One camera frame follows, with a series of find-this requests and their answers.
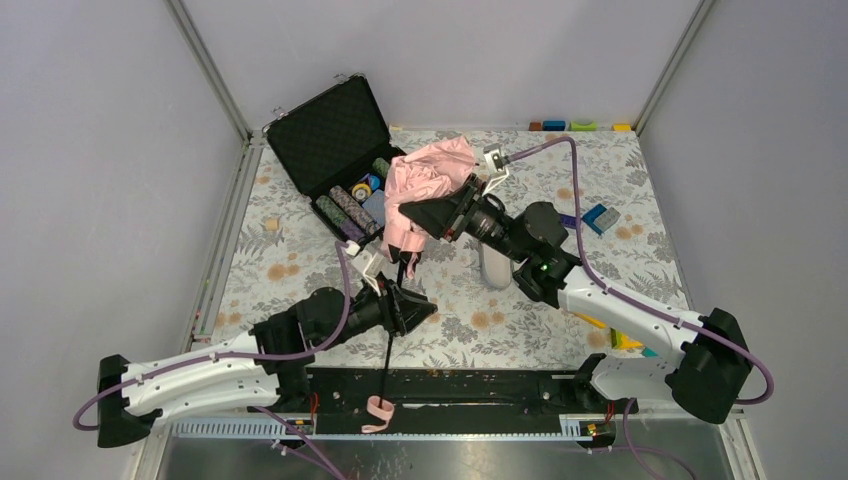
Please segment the pink folding umbrella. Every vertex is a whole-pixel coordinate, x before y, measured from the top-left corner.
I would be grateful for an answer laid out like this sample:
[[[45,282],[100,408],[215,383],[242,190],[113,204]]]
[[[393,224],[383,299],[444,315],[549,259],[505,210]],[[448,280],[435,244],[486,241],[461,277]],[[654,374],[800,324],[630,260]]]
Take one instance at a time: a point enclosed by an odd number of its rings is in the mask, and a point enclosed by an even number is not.
[[[392,160],[385,185],[381,251],[398,266],[400,281],[414,277],[431,237],[422,224],[402,214],[400,206],[458,191],[475,166],[474,150],[463,136],[431,143]]]

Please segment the lilac umbrella zip case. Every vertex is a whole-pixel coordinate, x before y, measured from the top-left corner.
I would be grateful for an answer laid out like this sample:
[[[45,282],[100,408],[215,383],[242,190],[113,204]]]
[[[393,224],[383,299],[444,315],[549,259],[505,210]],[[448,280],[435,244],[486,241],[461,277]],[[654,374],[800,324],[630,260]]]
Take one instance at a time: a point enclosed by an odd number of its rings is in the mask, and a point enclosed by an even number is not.
[[[512,283],[512,261],[485,244],[479,245],[480,272],[483,281],[497,290],[505,290]]]

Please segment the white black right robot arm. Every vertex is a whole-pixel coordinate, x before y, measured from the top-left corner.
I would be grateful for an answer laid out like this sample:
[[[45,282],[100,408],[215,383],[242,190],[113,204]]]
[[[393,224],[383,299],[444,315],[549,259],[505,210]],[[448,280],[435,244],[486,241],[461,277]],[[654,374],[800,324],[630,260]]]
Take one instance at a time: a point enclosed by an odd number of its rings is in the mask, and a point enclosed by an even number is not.
[[[512,217],[470,178],[455,193],[403,203],[399,212],[433,238],[467,234],[518,263],[513,279],[530,300],[592,317],[656,353],[645,367],[635,358],[586,361],[583,370],[605,398],[672,400],[711,424],[724,423],[739,404],[753,362],[737,319],[719,308],[707,315],[674,308],[603,279],[563,249],[569,233],[552,203],[534,202]]]

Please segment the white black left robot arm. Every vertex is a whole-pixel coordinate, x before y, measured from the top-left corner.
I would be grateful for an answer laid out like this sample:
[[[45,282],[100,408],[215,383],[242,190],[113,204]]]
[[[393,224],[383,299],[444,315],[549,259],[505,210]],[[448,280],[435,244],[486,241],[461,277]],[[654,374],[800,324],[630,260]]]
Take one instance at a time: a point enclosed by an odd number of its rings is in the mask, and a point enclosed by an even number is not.
[[[313,399],[307,367],[317,353],[380,327],[404,336],[438,307],[381,280],[355,296],[324,287],[220,344],[168,359],[105,357],[98,370],[97,445],[116,448],[161,425],[232,408],[300,407]]]

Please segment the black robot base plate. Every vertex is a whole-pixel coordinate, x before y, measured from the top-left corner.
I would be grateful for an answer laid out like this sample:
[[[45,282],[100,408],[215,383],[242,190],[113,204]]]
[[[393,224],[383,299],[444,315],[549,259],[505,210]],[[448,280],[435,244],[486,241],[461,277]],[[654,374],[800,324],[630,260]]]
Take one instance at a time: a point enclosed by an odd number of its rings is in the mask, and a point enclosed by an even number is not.
[[[403,435],[556,434],[563,415],[604,422],[638,409],[606,399],[578,371],[311,367],[306,379],[269,409],[305,415],[320,435],[356,435],[376,423],[366,401],[379,392],[396,407],[387,433]]]

